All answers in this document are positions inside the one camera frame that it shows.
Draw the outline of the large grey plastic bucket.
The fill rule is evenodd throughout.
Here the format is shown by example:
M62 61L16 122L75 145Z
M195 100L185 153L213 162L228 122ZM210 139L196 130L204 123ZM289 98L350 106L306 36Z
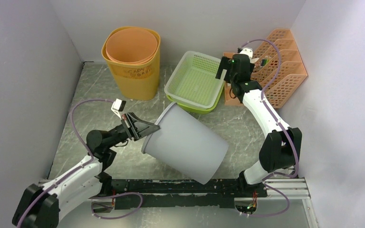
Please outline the large grey plastic bucket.
M155 124L160 129L146 137L141 152L201 184L208 183L228 151L228 142L176 102L166 107Z

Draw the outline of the green perforated tray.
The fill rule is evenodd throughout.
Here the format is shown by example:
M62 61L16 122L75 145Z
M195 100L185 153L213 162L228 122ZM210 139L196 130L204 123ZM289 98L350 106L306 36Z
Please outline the green perforated tray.
M223 92L223 89L224 89L224 86L222 86L222 87L220 88L219 93L218 93L218 96L217 96L217 98L216 98L216 100L215 100L215 102L214 102L213 106L212 106L212 107L210 107L210 108L208 108L208 109L203 109L203 108L198 108L198 107L190 107L190 106L184 105L184 104L179 103L179 102L177 102L177 104L178 104L178 105L179 105L179 106L180 106L183 110L185 110L185 111L187 111L187 112L191 112L191 113L195 113L195 114L208 114L208 113L210 113L211 111L213 111L213 110L216 108L216 106L217 106L217 104L218 104L218 102L219 102L219 100L220 100L221 94L222 94L222 92Z

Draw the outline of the orange plastic bucket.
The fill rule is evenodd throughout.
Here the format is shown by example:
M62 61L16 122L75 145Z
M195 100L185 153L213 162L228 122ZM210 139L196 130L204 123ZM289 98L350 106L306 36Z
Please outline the orange plastic bucket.
M156 37L144 28L126 28L115 32L106 42L110 60L123 64L140 64L152 57L158 47Z

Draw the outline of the yellow mesh waste basket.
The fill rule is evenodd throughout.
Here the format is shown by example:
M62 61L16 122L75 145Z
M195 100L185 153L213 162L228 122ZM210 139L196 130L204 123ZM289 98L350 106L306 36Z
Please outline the yellow mesh waste basket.
M158 41L158 47L155 54L140 64L123 64L110 60L106 54L105 47L109 37L115 32L126 28L137 27L119 27L115 29L103 44L101 54L106 61L115 82L123 96L134 100L151 100L155 97L160 82L160 35L151 29L144 28L151 32Z

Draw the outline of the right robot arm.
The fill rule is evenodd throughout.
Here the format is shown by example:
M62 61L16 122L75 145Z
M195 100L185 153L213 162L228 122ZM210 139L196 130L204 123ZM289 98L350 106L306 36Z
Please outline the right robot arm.
M250 75L254 64L246 54L222 57L216 74L217 79L230 83L235 98L255 117L265 140L259 152L259 160L240 173L237 189L240 195L250 196L256 185L273 175L284 175L283 169L294 168L287 177L294 178L299 167L302 132L290 127L273 109L264 89Z

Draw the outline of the orange plastic file organizer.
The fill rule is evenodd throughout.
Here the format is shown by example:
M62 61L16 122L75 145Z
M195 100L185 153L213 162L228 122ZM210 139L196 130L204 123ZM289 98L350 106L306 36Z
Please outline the orange plastic file organizer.
M265 96L275 109L280 109L307 77L298 47L290 29L273 30L267 37L279 49L281 55L280 70L278 70L278 55L276 50L267 42L254 51L257 58L251 78L266 86L278 73L265 91Z

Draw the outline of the aluminium frame rail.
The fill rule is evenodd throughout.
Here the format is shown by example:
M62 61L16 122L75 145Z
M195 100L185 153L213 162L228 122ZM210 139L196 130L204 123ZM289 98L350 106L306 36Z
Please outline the aluminium frame rail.
M270 179L262 183L267 190L264 198L272 199L306 199L310 196L306 181L304 179ZM91 197L88 199L103 200L104 197ZM249 198L241 198L235 202L251 201Z

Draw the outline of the white perforated tray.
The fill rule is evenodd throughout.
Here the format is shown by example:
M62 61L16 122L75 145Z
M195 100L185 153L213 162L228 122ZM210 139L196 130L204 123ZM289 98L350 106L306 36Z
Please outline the white perforated tray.
M187 51L167 81L164 92L172 100L198 109L211 108L223 86L216 75L221 59Z

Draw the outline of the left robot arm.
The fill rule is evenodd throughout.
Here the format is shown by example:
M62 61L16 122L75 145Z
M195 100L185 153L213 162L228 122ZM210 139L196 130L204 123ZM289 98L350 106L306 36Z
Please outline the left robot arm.
M134 113L121 116L115 128L91 130L86 136L88 154L72 169L42 186L29 185L12 218L18 228L55 228L61 219L91 197L112 193L112 178L105 173L115 159L111 148L137 141L158 131L160 126L139 119Z

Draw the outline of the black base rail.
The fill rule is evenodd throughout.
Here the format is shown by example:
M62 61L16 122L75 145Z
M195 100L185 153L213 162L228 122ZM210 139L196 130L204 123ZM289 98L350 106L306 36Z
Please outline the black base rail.
M112 179L106 181L96 197L116 195L115 209L159 207L206 207L234 209L241 198L264 198L264 184L248 185L242 178L211 179L201 184L190 179Z

